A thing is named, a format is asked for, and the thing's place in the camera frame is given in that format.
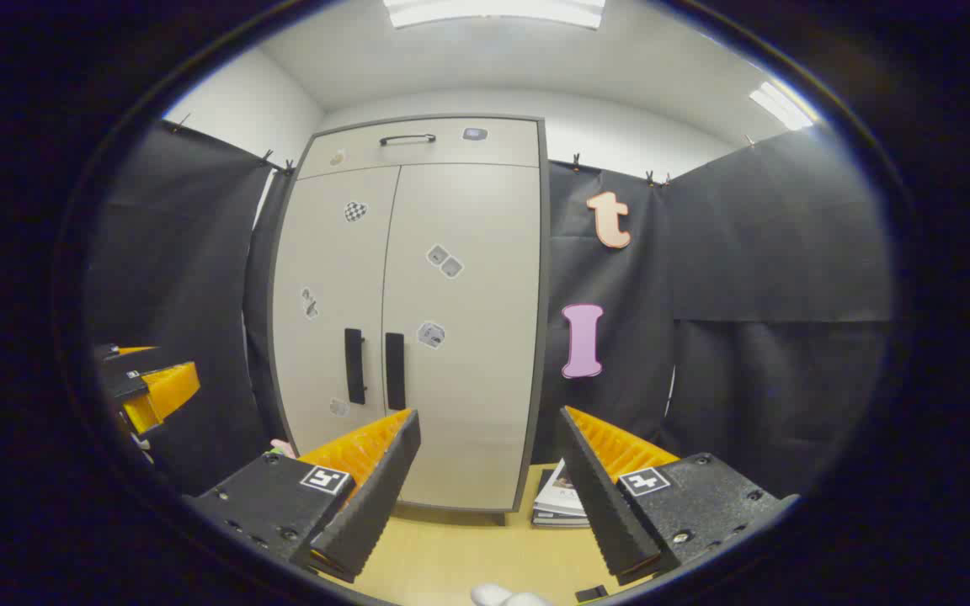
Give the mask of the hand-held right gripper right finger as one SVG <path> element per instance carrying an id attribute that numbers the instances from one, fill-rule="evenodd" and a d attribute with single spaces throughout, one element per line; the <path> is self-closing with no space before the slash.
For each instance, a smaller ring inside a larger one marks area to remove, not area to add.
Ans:
<path id="1" fill-rule="evenodd" d="M 559 413 L 558 448 L 619 584 L 701 565 L 797 501 L 775 496 L 715 454 L 681 458 L 574 407 Z"/>

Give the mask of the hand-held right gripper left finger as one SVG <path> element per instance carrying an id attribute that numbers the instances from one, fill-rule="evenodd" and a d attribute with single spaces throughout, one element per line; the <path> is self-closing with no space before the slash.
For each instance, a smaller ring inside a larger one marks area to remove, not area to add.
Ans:
<path id="1" fill-rule="evenodd" d="M 264 452 L 189 502 L 262 555 L 354 582 L 384 533 L 420 444 L 418 413 L 401 410 L 302 457 Z"/>

